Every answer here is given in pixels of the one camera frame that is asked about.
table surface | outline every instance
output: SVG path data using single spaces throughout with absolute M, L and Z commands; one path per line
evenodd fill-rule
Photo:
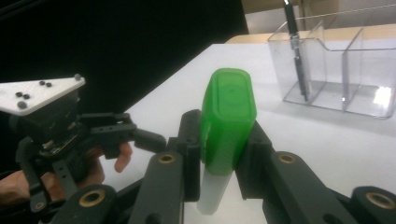
M 228 43 L 235 43 L 236 39 L 240 43 L 253 39 L 253 43 L 209 47 L 126 112 L 140 129 L 165 138 L 177 136 L 181 115 L 201 108 L 214 71 L 221 67 L 241 68 L 251 76 L 257 121 L 275 150 L 299 155 L 328 188 L 346 196 L 358 186 L 377 186 L 396 193 L 395 116 L 375 119 L 282 102 L 270 51 L 263 41 L 267 36 L 238 36 Z M 114 171 L 114 161 L 102 160 L 105 184 L 119 190 L 143 177 L 152 155 L 134 147 L 132 161 L 121 174 Z M 184 223 L 266 221 L 262 200 L 242 200 L 233 175 L 217 213 L 203 216 L 196 203 L 185 203 Z

